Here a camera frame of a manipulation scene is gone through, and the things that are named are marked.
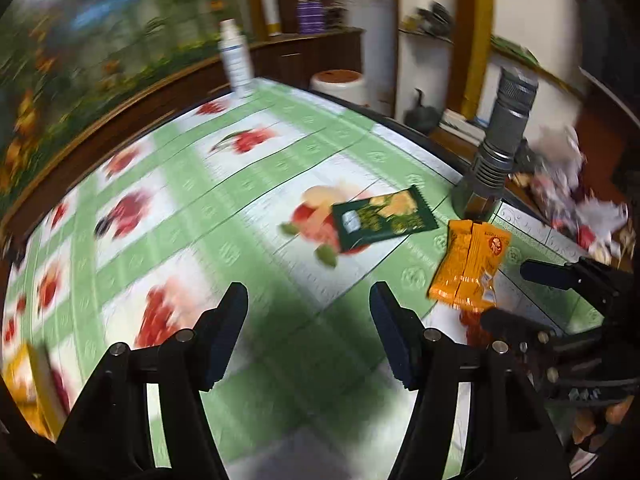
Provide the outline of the person's right hand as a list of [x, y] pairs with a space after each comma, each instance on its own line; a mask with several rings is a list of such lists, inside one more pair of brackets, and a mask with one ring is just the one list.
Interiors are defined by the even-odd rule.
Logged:
[[634, 402], [634, 396], [627, 396], [620, 403], [606, 408], [581, 408], [575, 417], [572, 429], [573, 442], [581, 450], [597, 454], [600, 448], [613, 437]]

